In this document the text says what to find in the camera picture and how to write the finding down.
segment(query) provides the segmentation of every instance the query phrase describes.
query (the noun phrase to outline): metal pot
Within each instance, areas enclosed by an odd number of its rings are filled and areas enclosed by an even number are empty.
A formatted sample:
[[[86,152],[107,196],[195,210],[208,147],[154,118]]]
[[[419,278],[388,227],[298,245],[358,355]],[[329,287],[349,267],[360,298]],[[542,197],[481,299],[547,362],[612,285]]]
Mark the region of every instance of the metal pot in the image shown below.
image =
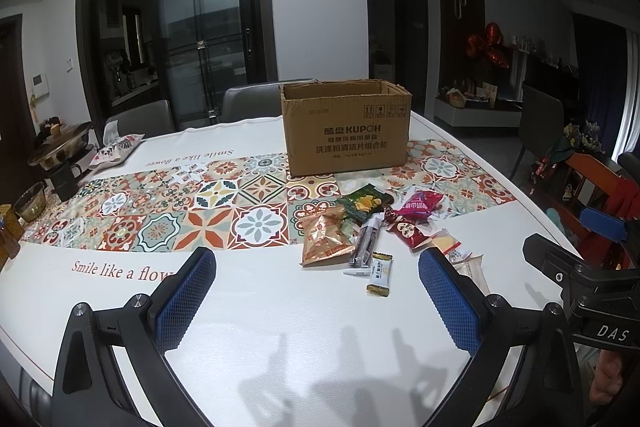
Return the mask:
[[[29,158],[28,164],[31,166],[40,165],[46,171],[58,167],[87,146],[89,131],[93,126],[92,122],[70,125],[62,130],[60,136],[49,136]]]

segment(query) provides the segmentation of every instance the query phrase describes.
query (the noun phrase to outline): glass door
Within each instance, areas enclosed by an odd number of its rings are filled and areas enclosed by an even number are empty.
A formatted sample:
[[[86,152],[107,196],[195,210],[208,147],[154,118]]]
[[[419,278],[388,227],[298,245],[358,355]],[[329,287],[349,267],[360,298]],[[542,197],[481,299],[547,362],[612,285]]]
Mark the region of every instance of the glass door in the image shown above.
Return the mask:
[[[157,0],[164,72],[180,129],[216,123],[229,87],[255,78],[252,0]]]

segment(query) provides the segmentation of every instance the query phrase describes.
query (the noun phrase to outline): red cloth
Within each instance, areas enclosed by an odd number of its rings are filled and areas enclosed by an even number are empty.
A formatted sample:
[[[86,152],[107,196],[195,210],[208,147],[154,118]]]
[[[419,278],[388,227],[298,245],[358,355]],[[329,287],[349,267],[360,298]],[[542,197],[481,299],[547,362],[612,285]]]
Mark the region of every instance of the red cloth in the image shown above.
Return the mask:
[[[640,217],[640,188],[631,180],[620,178],[616,191],[609,197],[604,205],[603,212],[609,216],[633,219]],[[611,241],[606,237],[590,232],[578,245],[578,252],[591,266],[600,266],[604,261]],[[624,256],[622,267],[627,268],[628,256]]]

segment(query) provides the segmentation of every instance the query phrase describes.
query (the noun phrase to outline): heart-shaped balloon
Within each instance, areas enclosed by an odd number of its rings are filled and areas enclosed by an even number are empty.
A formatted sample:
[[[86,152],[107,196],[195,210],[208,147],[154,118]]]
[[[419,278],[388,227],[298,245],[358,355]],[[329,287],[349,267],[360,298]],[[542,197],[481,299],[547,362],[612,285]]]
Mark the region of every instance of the heart-shaped balloon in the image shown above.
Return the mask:
[[[465,41],[465,52],[469,58],[476,58],[484,51],[484,39],[477,33],[471,34]]]
[[[502,32],[495,22],[490,22],[486,26],[484,40],[487,46],[497,46],[502,44]]]
[[[490,50],[487,50],[486,56],[496,66],[504,68],[505,70],[509,69],[509,62],[507,61],[507,57],[505,57],[500,50],[491,48]]]

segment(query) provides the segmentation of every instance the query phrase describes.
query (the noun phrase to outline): tile pattern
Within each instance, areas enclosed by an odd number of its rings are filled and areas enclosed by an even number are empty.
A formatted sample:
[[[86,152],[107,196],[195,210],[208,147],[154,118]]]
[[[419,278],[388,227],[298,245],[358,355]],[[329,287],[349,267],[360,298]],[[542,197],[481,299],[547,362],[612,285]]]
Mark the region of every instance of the tile pattern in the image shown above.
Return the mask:
[[[404,166],[291,176],[284,153],[195,162],[82,184],[26,226],[24,240],[91,250],[243,249],[302,243],[300,218],[371,183],[398,196],[412,185],[444,193],[436,215],[475,212],[515,198],[453,144],[410,141]]]

